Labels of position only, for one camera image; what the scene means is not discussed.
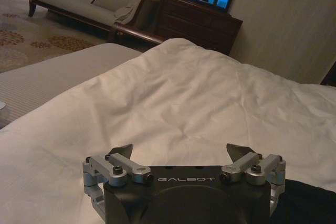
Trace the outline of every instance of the white bedsheet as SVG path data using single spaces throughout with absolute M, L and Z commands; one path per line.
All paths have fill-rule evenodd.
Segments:
M 229 164 L 225 144 L 247 145 L 336 191 L 336 90 L 171 39 L 16 120 L 0 143 L 0 223 L 102 223 L 81 162 L 128 143 L 144 165 Z

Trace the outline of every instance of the bolt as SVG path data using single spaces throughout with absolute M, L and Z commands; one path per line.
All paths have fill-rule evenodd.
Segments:
M 223 184 L 228 184 L 230 182 L 230 176 L 226 173 L 221 173 L 219 175 L 219 180 L 223 183 Z
M 253 165 L 251 166 L 251 171 L 254 173 L 261 173 L 261 166 L 260 165 Z
M 150 184 L 154 181 L 154 175 L 151 173 L 143 175 L 143 181 L 145 184 Z
M 120 175 L 122 174 L 122 172 L 123 172 L 123 169 L 120 165 L 113 167 L 113 174 Z

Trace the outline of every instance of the patterned carpet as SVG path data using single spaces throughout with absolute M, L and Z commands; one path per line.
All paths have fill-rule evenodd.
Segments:
M 94 45 L 106 34 L 37 6 L 28 0 L 0 0 L 0 73 Z

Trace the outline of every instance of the chaise lounge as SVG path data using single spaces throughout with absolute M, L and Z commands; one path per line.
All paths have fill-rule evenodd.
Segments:
M 110 32 L 115 22 L 143 29 L 149 24 L 152 0 L 29 0 L 29 17 L 36 5 Z

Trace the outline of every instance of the black fabric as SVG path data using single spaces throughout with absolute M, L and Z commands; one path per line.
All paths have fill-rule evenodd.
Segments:
M 271 224 L 336 224 L 336 193 L 286 179 Z

